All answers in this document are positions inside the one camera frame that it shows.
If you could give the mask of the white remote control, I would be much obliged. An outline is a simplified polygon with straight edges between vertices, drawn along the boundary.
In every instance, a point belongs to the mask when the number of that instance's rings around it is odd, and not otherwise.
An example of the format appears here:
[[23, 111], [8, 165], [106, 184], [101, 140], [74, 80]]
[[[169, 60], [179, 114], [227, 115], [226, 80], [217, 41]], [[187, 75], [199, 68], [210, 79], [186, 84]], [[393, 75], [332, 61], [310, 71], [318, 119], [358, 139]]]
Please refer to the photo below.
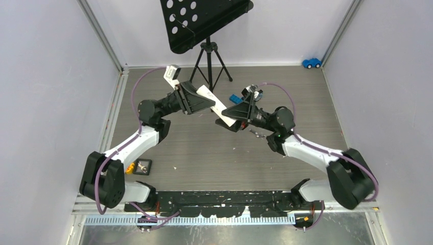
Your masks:
[[197, 89], [197, 94], [210, 99], [215, 102], [214, 106], [211, 106], [211, 110], [228, 126], [231, 127], [235, 124], [236, 120], [231, 119], [222, 114], [222, 111], [227, 107], [205, 86], [202, 85]]

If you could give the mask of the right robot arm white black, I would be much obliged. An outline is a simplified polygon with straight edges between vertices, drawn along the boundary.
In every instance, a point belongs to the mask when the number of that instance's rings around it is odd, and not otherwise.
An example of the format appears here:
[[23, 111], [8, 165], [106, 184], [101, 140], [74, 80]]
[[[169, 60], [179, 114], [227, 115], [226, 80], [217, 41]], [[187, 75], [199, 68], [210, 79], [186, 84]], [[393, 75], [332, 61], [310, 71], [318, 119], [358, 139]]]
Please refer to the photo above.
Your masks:
[[301, 137], [295, 131], [295, 117], [286, 106], [265, 112], [249, 93], [229, 108], [217, 102], [215, 111], [219, 116], [216, 124], [232, 132], [249, 125], [268, 130], [271, 134], [266, 140], [273, 152], [301, 160], [327, 175], [326, 180], [305, 179], [291, 189], [292, 204], [297, 209], [305, 209], [314, 201], [336, 201], [353, 210], [361, 202], [376, 198], [378, 182], [361, 153], [356, 149], [326, 148]]

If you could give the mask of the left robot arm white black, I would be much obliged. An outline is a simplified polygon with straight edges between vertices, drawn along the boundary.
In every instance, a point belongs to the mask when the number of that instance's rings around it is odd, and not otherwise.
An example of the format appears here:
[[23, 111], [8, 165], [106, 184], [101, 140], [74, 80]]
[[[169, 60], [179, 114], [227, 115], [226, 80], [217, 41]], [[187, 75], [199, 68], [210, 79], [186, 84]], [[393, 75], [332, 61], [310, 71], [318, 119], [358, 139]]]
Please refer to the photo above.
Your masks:
[[168, 135], [171, 121], [165, 116], [178, 111], [191, 115], [216, 105], [215, 95], [206, 86], [196, 89], [181, 82], [174, 91], [159, 100], [143, 100], [137, 112], [139, 127], [129, 138], [104, 153], [92, 152], [86, 161], [79, 192], [94, 200], [98, 212], [120, 203], [136, 202], [144, 211], [156, 207], [152, 187], [141, 182], [126, 182], [125, 174], [144, 152], [161, 143]]

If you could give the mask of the blue toy brick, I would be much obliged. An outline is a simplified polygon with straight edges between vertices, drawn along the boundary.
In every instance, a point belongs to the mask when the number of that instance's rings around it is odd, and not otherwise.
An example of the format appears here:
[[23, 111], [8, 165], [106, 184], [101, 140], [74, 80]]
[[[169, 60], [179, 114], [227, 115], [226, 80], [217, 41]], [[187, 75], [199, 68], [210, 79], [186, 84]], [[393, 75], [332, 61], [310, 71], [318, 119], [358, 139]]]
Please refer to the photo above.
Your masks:
[[237, 105], [237, 104], [241, 103], [243, 101], [243, 99], [241, 97], [238, 97], [235, 94], [232, 94], [229, 97], [229, 101], [231, 101], [232, 103], [234, 103], [235, 105]]

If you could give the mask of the black music stand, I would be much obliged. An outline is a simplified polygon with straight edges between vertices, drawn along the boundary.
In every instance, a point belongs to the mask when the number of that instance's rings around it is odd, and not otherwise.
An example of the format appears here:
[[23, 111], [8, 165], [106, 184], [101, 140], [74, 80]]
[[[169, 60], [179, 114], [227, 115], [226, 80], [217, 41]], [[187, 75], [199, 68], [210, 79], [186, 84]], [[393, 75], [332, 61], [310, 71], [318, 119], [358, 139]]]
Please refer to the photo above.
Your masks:
[[252, 1], [160, 1], [170, 50], [184, 54], [199, 45], [200, 53], [191, 73], [199, 71], [211, 92], [222, 72], [230, 75], [211, 35], [253, 9]]

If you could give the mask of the blue toy car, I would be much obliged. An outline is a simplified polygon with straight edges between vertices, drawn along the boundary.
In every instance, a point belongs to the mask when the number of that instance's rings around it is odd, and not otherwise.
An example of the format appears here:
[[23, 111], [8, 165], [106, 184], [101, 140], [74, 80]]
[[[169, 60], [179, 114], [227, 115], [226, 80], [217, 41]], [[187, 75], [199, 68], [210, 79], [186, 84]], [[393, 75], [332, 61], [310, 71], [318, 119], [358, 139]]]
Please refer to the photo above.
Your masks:
[[320, 68], [322, 66], [322, 61], [318, 58], [305, 59], [302, 61], [302, 66], [307, 69]]

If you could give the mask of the yellow orange toy block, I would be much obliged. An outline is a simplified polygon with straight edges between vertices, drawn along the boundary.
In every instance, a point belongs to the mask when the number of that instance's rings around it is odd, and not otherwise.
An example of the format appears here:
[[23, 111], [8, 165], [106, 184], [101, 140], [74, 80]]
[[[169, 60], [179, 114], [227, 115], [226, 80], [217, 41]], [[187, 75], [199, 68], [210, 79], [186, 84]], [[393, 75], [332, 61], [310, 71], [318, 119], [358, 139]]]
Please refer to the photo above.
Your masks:
[[135, 163], [133, 162], [127, 167], [127, 169], [125, 170], [125, 174], [127, 174], [127, 175], [133, 174], [134, 169], [135, 169]]

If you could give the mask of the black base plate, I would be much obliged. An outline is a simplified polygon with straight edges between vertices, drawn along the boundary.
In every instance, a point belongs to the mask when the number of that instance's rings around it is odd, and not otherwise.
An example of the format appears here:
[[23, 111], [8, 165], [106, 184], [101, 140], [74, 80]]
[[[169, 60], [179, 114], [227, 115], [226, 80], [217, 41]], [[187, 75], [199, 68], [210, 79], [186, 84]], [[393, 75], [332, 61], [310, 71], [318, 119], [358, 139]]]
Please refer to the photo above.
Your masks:
[[143, 203], [126, 204], [126, 212], [158, 212], [162, 217], [239, 217], [248, 211], [253, 218], [283, 217], [289, 212], [320, 211], [319, 201], [307, 202], [298, 194], [268, 191], [152, 191]]

